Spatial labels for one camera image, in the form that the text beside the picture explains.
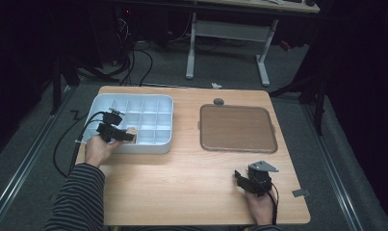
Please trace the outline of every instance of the tray compartment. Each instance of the tray compartment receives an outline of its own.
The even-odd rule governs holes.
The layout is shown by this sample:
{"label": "tray compartment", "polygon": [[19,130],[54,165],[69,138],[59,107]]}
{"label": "tray compartment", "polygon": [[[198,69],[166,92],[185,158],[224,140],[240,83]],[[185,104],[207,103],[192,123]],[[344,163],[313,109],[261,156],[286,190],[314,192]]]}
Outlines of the tray compartment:
{"label": "tray compartment", "polygon": [[[160,94],[99,94],[94,98],[89,118],[97,112],[109,112],[110,108],[123,113],[122,121],[116,127],[125,130],[135,127],[139,130],[136,143],[125,143],[116,153],[169,152],[172,137],[173,100]],[[94,135],[99,122],[91,123],[85,130],[83,142]]]}

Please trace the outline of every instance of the human hand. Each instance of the human hand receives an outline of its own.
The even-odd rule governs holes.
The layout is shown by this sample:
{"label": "human hand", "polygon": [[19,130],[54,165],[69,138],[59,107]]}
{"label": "human hand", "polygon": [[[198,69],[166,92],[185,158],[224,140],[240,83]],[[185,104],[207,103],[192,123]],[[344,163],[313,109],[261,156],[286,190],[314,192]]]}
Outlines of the human hand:
{"label": "human hand", "polygon": [[121,144],[121,141],[106,143],[100,136],[93,136],[86,144],[85,162],[89,165],[100,167]]}
{"label": "human hand", "polygon": [[[277,203],[274,193],[272,191],[269,191],[269,193],[274,199],[274,204]],[[253,194],[248,191],[245,191],[245,194],[250,213],[257,225],[272,224],[274,204],[269,195],[265,193],[263,196],[257,197],[257,194]]]}

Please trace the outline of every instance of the desk leg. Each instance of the desk leg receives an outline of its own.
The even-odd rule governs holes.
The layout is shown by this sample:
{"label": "desk leg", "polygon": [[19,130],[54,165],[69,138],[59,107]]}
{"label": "desk leg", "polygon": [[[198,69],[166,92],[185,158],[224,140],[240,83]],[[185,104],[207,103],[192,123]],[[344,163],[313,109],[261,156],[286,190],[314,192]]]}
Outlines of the desk leg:
{"label": "desk leg", "polygon": [[193,13],[193,23],[191,28],[191,47],[190,53],[188,54],[187,63],[187,79],[193,79],[194,77],[194,39],[196,34],[196,13]]}
{"label": "desk leg", "polygon": [[269,76],[265,67],[265,59],[268,54],[269,47],[272,43],[272,37],[274,36],[275,28],[277,27],[278,19],[272,22],[272,26],[269,29],[268,36],[266,38],[265,47],[261,55],[256,56],[257,66],[259,67],[260,78],[262,79],[262,85],[268,87],[270,85]]}

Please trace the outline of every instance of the striped sleeve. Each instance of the striped sleeve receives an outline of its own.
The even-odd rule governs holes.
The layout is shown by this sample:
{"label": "striped sleeve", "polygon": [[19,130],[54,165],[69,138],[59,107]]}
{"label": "striped sleeve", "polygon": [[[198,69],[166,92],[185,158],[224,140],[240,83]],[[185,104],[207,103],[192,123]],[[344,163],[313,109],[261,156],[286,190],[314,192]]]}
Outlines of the striped sleeve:
{"label": "striped sleeve", "polygon": [[43,230],[102,230],[104,174],[97,167],[73,168]]}
{"label": "striped sleeve", "polygon": [[281,229],[275,225],[262,225],[262,226],[250,226],[244,231],[281,231]]}

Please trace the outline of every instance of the brown tray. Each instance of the brown tray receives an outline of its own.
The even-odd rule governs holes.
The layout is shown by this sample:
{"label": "brown tray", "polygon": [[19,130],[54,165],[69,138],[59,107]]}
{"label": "brown tray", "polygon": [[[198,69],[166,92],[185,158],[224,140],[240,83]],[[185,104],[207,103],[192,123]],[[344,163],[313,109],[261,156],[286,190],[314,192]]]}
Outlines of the brown tray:
{"label": "brown tray", "polygon": [[277,150],[270,114],[264,108],[206,104],[200,108],[199,129],[200,144],[206,150]]}

